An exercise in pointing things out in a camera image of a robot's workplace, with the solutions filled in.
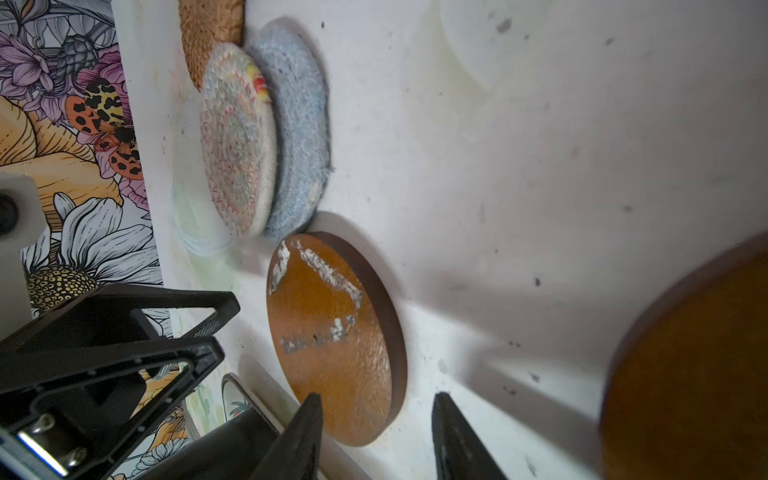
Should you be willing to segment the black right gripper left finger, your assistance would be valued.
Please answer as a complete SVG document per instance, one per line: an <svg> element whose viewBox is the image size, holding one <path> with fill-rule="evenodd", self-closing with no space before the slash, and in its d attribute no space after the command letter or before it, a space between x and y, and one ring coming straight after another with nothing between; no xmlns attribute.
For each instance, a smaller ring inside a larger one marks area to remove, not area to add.
<svg viewBox="0 0 768 480"><path fill-rule="evenodd" d="M311 393L283 433L272 443L252 480L316 480L323 432L321 396Z"/></svg>

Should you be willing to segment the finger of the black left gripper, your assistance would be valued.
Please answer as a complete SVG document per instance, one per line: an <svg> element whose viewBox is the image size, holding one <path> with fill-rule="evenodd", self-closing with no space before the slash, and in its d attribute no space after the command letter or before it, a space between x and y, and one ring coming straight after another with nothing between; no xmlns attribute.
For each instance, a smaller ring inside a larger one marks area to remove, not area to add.
<svg viewBox="0 0 768 480"><path fill-rule="evenodd" d="M212 337L2 356L2 478L108 478L223 358Z"/></svg>

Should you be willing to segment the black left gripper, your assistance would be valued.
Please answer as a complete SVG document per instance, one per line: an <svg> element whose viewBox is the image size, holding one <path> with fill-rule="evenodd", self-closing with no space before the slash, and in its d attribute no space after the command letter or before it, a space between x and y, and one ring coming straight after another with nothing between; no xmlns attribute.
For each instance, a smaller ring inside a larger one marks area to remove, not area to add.
<svg viewBox="0 0 768 480"><path fill-rule="evenodd" d="M34 245L44 229L34 180L2 173L1 340L12 334L1 342L3 372L100 372L123 364L152 369L179 362L208 372L223 361L214 335L240 311L231 292L111 284L25 326L32 313L21 250ZM145 315L150 309L211 313L181 337L166 338L150 325Z"/></svg>

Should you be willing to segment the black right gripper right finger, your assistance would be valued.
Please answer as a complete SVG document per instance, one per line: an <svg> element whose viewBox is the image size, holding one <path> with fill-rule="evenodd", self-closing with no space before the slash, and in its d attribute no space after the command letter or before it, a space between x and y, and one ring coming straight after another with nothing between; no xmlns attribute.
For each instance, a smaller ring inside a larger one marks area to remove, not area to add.
<svg viewBox="0 0 768 480"><path fill-rule="evenodd" d="M438 479L506 479L447 392L435 395L431 420Z"/></svg>

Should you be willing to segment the scratched dark brown wooden coaster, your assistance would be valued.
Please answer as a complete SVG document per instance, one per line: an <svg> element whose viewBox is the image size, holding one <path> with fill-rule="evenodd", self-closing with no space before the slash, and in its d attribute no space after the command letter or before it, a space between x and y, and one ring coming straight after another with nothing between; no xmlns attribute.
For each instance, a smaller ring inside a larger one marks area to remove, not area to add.
<svg viewBox="0 0 768 480"><path fill-rule="evenodd" d="M401 410L408 365L397 312L368 260L327 232L292 235L272 255L266 308L297 400L320 396L337 442L374 442Z"/></svg>

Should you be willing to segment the plain brown wooden coaster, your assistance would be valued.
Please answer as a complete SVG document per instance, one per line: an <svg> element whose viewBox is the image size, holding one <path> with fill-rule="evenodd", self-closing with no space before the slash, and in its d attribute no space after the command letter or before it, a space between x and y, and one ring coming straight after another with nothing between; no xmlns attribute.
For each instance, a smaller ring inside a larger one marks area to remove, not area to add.
<svg viewBox="0 0 768 480"><path fill-rule="evenodd" d="M767 475L767 237L692 271L637 319L612 360L605 479Z"/></svg>

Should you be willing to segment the round woven rattan coaster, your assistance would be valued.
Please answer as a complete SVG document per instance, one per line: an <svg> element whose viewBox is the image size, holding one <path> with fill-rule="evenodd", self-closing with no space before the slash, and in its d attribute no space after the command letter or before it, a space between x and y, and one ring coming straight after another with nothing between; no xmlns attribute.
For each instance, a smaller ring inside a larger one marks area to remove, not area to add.
<svg viewBox="0 0 768 480"><path fill-rule="evenodd" d="M240 45L245 21L244 0L179 0L182 48L189 76L202 88L205 68L220 43Z"/></svg>

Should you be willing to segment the grey-blue braided rope coaster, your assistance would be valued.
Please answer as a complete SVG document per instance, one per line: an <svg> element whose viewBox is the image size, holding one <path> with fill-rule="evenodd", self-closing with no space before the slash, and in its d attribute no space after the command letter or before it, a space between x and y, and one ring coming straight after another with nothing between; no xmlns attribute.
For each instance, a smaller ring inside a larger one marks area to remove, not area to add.
<svg viewBox="0 0 768 480"><path fill-rule="evenodd" d="M328 94L312 50L290 25L274 21L253 33L245 51L262 72L277 132L277 175L263 235L281 240L311 221L331 171Z"/></svg>

